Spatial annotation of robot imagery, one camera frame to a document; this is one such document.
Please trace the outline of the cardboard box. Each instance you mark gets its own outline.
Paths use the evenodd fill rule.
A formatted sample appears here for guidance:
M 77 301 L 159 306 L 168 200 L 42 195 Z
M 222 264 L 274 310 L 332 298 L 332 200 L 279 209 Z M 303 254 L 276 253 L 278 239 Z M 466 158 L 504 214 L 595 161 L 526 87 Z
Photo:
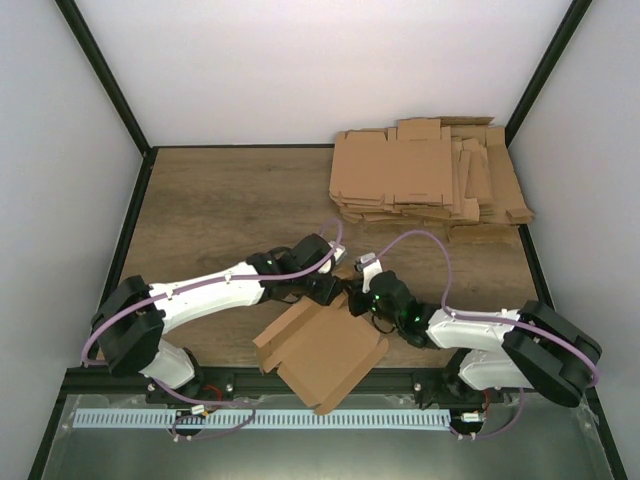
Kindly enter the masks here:
M 345 293 L 329 306 L 304 297 L 253 339 L 261 372 L 276 372 L 319 416 L 336 409 L 389 350 L 347 302 Z

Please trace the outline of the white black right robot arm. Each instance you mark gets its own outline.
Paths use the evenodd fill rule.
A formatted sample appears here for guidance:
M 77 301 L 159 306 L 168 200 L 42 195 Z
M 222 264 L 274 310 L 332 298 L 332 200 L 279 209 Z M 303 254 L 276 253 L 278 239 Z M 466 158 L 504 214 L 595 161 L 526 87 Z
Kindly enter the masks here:
M 417 349 L 453 349 L 444 378 L 458 403 L 485 389 L 530 389 L 577 406 L 596 380 L 601 346 L 549 306 L 528 301 L 497 312 L 455 310 L 418 300 L 393 271 L 344 281 L 352 315 L 370 313 Z

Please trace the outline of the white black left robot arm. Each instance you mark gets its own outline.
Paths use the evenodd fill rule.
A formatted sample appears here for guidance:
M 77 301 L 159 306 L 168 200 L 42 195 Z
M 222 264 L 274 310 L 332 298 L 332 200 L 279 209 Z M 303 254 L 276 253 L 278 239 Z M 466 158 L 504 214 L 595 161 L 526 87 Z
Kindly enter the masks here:
M 113 377 L 141 374 L 191 404 L 203 395 L 203 371 L 194 354 L 168 343 L 166 334 L 207 315 L 289 296 L 328 305 L 340 292 L 333 271 L 345 254 L 341 242 L 310 234 L 293 247 L 256 253 L 191 280 L 148 284 L 132 276 L 100 306 L 92 331 Z

